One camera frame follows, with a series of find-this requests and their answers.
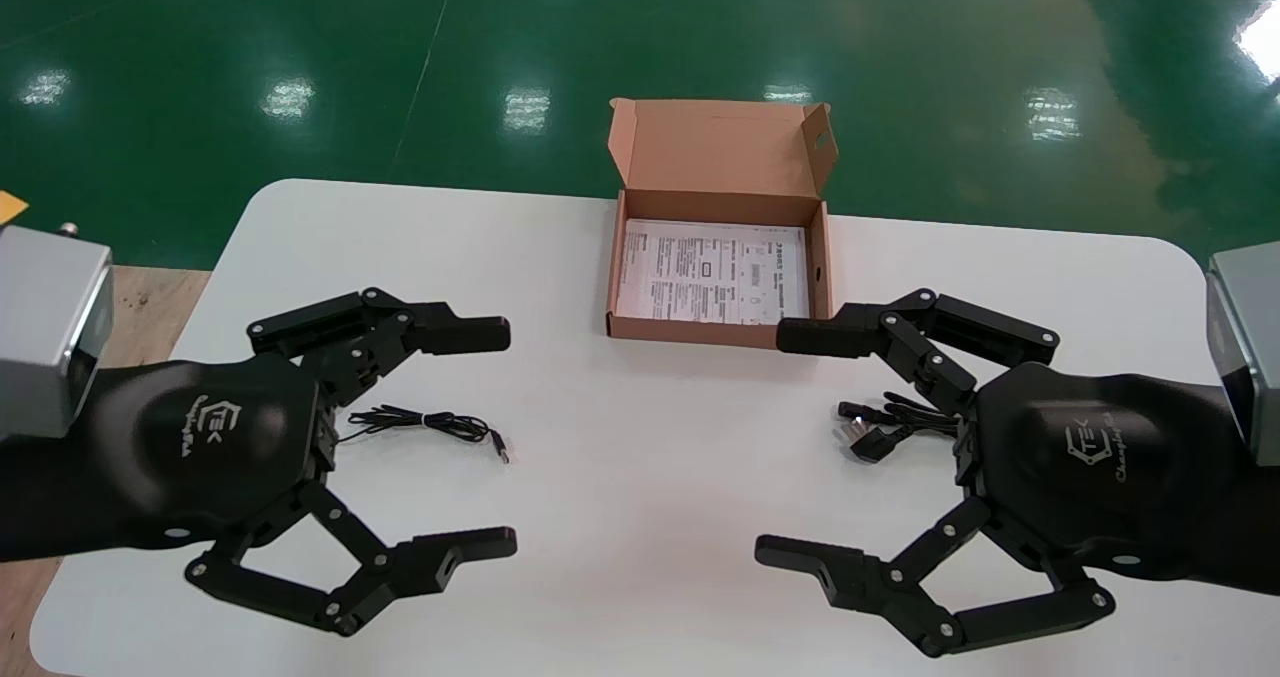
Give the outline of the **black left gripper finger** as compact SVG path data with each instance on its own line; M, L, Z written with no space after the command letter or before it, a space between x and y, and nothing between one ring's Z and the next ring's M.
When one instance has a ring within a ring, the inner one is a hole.
M408 303L367 288L251 323L256 354L278 353L346 408L412 354L477 354L511 346L506 317L460 317L444 302Z
M270 543L306 516L358 562L347 581L323 591L242 564L248 550ZM349 637L393 601L443 593L463 563L509 558L517 549L517 534L506 526L419 535L389 546L324 484L302 482L216 539L188 564L186 578L216 600Z

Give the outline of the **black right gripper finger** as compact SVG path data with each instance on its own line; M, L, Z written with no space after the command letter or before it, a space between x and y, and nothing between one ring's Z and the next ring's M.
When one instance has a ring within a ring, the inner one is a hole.
M1014 369L1051 363L1056 331L922 289L887 305L846 303L828 320L783 317L776 346L790 354L860 360L876 354L946 416L963 416L978 386L942 346Z
M987 500L969 497L891 561L860 549L762 535L758 563L812 575L828 604L878 616L929 658L998 648L1066 633L1115 612L1111 594L1071 557L1034 557L1052 591L951 612L923 587L923 581L979 532L1002 522Z

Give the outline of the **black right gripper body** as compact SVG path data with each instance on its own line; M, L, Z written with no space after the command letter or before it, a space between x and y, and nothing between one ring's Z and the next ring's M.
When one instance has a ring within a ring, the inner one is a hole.
M1277 468L1221 386L1021 363L975 395L957 484L1024 566L1071 557L1151 581L1277 593Z

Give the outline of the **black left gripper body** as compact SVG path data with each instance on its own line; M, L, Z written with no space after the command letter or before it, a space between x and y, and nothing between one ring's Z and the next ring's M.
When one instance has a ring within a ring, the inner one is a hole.
M334 468L333 416L315 378L279 354L101 371L67 436L4 440L1 557L244 534Z

